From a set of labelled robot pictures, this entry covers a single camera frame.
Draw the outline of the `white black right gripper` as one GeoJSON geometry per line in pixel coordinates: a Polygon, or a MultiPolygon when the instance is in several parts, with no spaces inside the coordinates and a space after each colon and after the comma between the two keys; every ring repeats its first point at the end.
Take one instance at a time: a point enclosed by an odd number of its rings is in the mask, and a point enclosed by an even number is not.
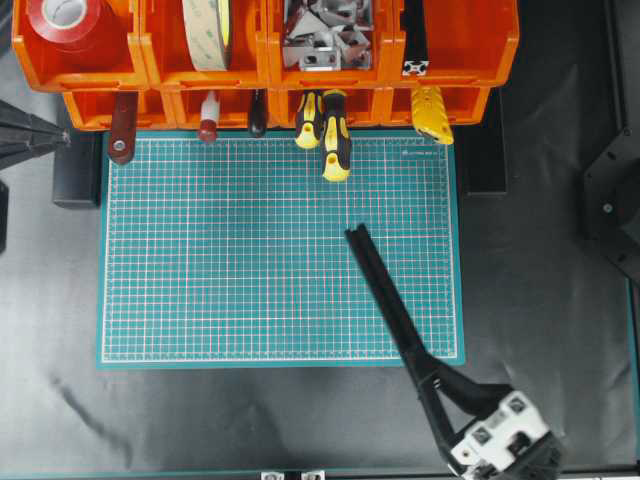
{"type": "Polygon", "coordinates": [[[531,400],[518,390],[507,394],[511,388],[506,384],[476,383],[432,356],[366,226],[346,230],[345,237],[418,393],[436,446],[454,474],[463,479],[556,479],[561,444],[531,400]],[[496,410],[472,423],[460,440],[440,393],[469,415],[496,410]]]}

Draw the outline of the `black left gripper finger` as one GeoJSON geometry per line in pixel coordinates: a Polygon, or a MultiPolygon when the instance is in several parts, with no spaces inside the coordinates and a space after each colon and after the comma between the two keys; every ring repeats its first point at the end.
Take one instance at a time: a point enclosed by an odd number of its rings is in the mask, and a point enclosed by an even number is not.
{"type": "Polygon", "coordinates": [[[70,144],[67,130],[3,100],[0,104],[1,170],[70,144]]]}

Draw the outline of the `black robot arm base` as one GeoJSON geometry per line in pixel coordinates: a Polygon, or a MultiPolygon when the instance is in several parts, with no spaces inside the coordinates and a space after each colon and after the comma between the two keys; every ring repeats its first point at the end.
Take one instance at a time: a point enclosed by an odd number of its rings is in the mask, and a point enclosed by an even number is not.
{"type": "Polygon", "coordinates": [[[639,137],[623,129],[583,174],[587,238],[639,283],[639,137]]]}

